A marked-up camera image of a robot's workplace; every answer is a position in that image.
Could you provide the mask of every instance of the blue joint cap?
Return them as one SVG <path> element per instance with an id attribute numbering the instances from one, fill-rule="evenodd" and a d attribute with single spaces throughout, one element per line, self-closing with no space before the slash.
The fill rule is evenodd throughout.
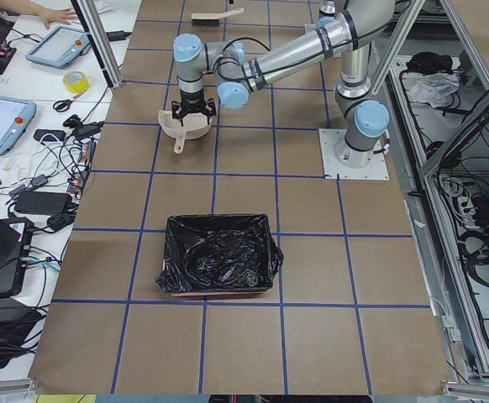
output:
<path id="1" fill-rule="evenodd" d="M 315 23 L 315 26 L 317 28 L 321 28 L 324 27 L 326 24 L 333 23 L 334 21 L 336 21 L 336 18 L 334 17 L 321 17 L 320 19 L 318 19 L 317 23 Z"/>
<path id="2" fill-rule="evenodd" d="M 377 139 L 385 133 L 390 122 L 388 109 L 378 101 L 364 101 L 355 112 L 355 124 L 359 131 L 370 139 Z"/>
<path id="3" fill-rule="evenodd" d="M 234 48 L 237 50 L 237 56 L 239 57 L 239 63 L 242 65 L 245 62 L 245 46 L 240 42 L 234 42 Z"/>
<path id="4" fill-rule="evenodd" d="M 174 39 L 174 59 L 178 63 L 194 60 L 202 52 L 202 41 L 193 34 L 181 34 Z"/>
<path id="5" fill-rule="evenodd" d="M 248 103 L 250 94 L 246 87 L 238 82 L 227 81 L 217 89 L 220 102 L 227 109 L 240 109 Z"/>

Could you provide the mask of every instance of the blue and white tablet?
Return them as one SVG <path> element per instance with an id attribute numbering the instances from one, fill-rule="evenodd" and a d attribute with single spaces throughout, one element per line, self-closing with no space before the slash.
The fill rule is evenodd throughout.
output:
<path id="1" fill-rule="evenodd" d="M 31 101 L 0 97 L 0 155 L 9 151 L 35 115 Z"/>
<path id="2" fill-rule="evenodd" d="M 28 54 L 26 59 L 41 65 L 62 68 L 69 65 L 90 45 L 84 31 L 69 27 L 56 27 Z"/>

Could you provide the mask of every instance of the yellow tape roll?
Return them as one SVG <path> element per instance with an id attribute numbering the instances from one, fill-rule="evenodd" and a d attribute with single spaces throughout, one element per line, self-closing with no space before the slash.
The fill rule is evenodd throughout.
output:
<path id="1" fill-rule="evenodd" d="M 63 83 L 65 84 L 66 88 L 74 94 L 84 92 L 90 86 L 90 83 L 87 82 L 86 76 L 81 71 L 72 71 L 71 73 L 65 74 L 63 77 Z"/>

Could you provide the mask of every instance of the human arm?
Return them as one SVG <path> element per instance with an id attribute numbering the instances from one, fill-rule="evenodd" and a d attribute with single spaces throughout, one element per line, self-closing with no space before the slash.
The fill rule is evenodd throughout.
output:
<path id="1" fill-rule="evenodd" d="M 30 0 L 0 0 L 0 9 L 17 14 L 37 15 L 47 29 L 50 27 L 50 23 L 69 25 L 69 20 L 76 18 L 75 12 L 69 8 L 52 10 L 32 3 Z"/>

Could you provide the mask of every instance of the human hand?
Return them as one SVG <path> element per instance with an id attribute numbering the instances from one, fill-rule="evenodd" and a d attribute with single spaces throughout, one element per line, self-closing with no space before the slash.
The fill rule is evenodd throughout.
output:
<path id="1" fill-rule="evenodd" d="M 76 18 L 75 12 L 70 8 L 64 8 L 62 10 L 51 10 L 50 8 L 45 8 L 41 10 L 37 15 L 47 29 L 50 28 L 50 23 L 62 23 L 66 25 L 71 25 L 69 20 Z"/>

